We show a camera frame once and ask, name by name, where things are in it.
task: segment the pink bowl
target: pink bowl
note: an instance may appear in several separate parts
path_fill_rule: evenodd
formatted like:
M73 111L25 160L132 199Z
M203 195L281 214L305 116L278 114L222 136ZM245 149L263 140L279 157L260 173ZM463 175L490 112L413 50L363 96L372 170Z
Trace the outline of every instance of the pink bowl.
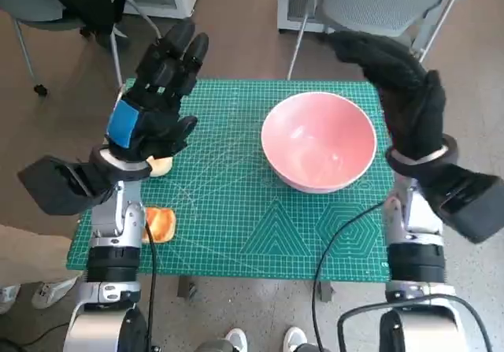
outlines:
M261 142L278 176L307 193L350 185L376 153L368 116L353 102L326 92L296 94L275 106L262 125Z

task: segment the shoe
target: shoe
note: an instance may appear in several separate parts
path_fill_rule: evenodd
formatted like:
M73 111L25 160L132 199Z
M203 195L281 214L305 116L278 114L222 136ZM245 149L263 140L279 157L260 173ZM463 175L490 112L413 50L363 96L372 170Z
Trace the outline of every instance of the shoe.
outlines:
M35 291L33 298L31 298L31 304L36 309L47 309L65 297L70 289L73 288L78 278L77 276L60 283L41 283Z
M229 341L238 352L247 352L248 346L246 344L246 336L241 328L233 328L228 332L225 339Z
M301 328L291 327L283 338L283 352L294 352L305 343L308 343L305 332Z
M0 287L0 315L7 313L13 307L21 285Z

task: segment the table leg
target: table leg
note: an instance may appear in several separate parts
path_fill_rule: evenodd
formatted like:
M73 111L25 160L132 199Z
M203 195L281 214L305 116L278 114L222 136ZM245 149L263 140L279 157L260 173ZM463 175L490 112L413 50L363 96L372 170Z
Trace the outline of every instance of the table leg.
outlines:
M183 299L191 299L196 293L196 285L190 276L179 276L179 285L176 296Z
M332 289L331 281L320 281L318 283L318 294L322 302L330 302L332 300Z

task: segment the black cable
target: black cable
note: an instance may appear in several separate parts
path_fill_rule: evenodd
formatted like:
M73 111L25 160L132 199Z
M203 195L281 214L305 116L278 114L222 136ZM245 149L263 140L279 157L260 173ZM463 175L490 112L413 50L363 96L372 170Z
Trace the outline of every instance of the black cable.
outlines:
M356 309L352 309L350 311L347 311L344 313L341 317L338 319L338 344L339 344L339 352L347 352L347 347L345 346L345 337L343 334L343 323L350 317L353 317L354 315L358 315L361 313L367 313L368 311L373 311L373 310L380 310L380 309L394 309L398 307L411 307L411 305L415 305L421 302L425 302L434 298L444 298L449 301L453 302L458 302L461 305L463 305L474 317L474 320L478 324L478 327L480 328L481 335L483 336L485 346L487 348L487 352L492 352L492 346L491 346L491 341L490 337L488 336L487 329L485 328L485 325L483 323L483 320L481 319L480 315L478 312L464 299L459 298L455 295L444 295L444 294L438 294L438 295L423 295L418 298L413 298L413 299L407 299L405 301L401 302L381 302L381 303L375 303L372 305L366 305L366 306L361 306Z
M5 344L7 346L10 346L18 352L26 352L26 350L24 349L26 346L34 345L34 344L38 343L40 340L42 340L43 338L45 338L47 336L47 334L51 333L52 331L54 331L58 328L64 327L64 326L68 326L68 325L69 325L69 322L66 322L66 323L59 324L58 326L51 327L48 330L45 330L39 337L37 337L36 339L34 339L28 343L18 344L18 343L13 342L12 340L2 338L2 339L0 339L0 344Z
M46 337L46 335L49 334L50 332L57 330L58 328L61 328L64 326L68 326L69 324L70 324L70 322L66 322L66 323L59 324L58 326L51 327L48 330L45 330L45 332L43 334L41 334L41 336L39 336L37 339L32 340L29 343L21 344L21 346L32 346L33 344L38 343L40 340L42 340L44 337Z
M152 255L152 278L150 280L150 293L149 293L149 315L147 318L147 350L146 352L152 351L152 322L154 318L154 295L156 290L156 277L158 275L158 256L156 255L156 245L154 244L154 238L150 232L149 224L145 223L145 229L147 235L149 236L150 253Z
M313 290L312 290L312 321L313 321L313 329L315 330L315 338L317 339L317 344L318 344L318 349L320 352L324 352L324 347L322 346L322 338L321 338L321 333L318 330L318 323L317 323L317 311L315 308L315 297L317 293L317 284L320 283L321 281L321 273L322 273L322 266L324 265L326 257L329 255L329 252L331 251L332 245L334 242L338 239L338 237L341 235L342 232L345 231L345 229L350 226L352 223L354 223L356 220L360 219L361 217L365 216L367 213L371 213L373 210L381 207L384 204L383 201L378 202L377 204L371 206L370 208L366 209L362 213L358 214L351 220L347 221L339 230L332 236L331 242L329 242L328 246L325 248L324 253L322 254L322 257L318 263L317 266L317 271L315 272L315 279L313 280Z

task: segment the triangle pattern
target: triangle pattern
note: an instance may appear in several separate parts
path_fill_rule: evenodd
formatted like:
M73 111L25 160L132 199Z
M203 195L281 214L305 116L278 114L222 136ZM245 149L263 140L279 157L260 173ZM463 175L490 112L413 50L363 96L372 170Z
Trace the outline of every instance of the triangle pattern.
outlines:
M242 254L308 256L308 247L285 209L274 201L243 245Z

